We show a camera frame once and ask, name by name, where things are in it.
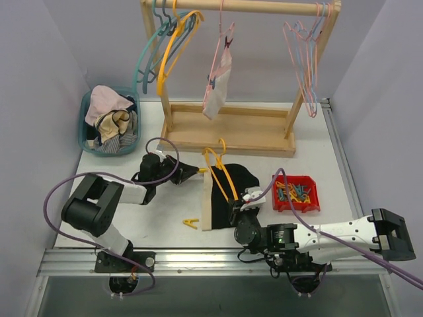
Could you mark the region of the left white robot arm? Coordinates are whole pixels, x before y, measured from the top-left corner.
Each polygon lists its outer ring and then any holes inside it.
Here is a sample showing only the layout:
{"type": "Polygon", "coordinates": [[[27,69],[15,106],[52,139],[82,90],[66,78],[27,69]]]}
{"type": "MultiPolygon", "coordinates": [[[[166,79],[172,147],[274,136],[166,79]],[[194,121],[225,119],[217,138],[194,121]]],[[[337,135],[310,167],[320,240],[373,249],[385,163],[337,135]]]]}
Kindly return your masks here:
{"type": "Polygon", "coordinates": [[[128,183],[88,173],[63,206],[61,219],[105,248],[116,270],[127,271],[135,257],[133,244],[112,224],[118,205],[147,205],[157,186],[168,181],[179,185],[199,172],[200,168],[170,155],[147,153],[128,183]]]}

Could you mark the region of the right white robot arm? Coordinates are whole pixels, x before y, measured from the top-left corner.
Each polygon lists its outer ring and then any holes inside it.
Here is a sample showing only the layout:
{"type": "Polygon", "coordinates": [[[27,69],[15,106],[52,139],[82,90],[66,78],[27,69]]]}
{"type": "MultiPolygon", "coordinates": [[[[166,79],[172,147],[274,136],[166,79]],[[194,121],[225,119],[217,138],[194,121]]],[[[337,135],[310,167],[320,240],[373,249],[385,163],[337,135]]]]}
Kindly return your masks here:
{"type": "Polygon", "coordinates": [[[259,208],[244,201],[230,201],[229,222],[234,238],[251,254],[278,273],[321,272],[334,260],[364,256],[382,264],[414,260],[416,254],[405,219],[386,209],[370,216],[324,225],[280,223],[263,227],[259,208]]]}

